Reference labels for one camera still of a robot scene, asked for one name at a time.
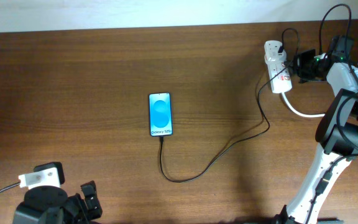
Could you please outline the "blue Galaxy smartphone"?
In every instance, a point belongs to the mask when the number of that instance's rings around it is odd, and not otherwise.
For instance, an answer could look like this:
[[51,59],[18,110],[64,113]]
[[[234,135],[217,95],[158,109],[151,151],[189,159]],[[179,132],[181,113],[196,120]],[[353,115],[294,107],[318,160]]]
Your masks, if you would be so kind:
[[172,106],[169,93],[149,95],[150,135],[169,136],[173,134]]

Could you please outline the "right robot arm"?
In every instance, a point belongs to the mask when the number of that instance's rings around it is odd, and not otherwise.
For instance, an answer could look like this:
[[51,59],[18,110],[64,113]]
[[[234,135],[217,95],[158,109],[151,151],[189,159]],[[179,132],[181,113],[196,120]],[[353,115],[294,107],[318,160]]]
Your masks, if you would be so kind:
[[309,50],[290,66],[302,80],[326,80],[334,101],[315,134],[313,163],[300,190],[273,218],[274,223],[317,223],[319,211],[341,173],[358,157],[358,68],[349,60],[353,39],[335,36],[326,53]]

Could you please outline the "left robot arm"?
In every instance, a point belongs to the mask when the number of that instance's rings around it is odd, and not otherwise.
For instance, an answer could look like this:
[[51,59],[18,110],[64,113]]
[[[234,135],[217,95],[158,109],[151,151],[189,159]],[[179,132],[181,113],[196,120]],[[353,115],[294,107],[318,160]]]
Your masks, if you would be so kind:
[[91,223],[101,218],[103,209],[94,181],[81,185],[80,194],[68,196],[54,186],[28,190],[14,212],[13,224],[74,224]]

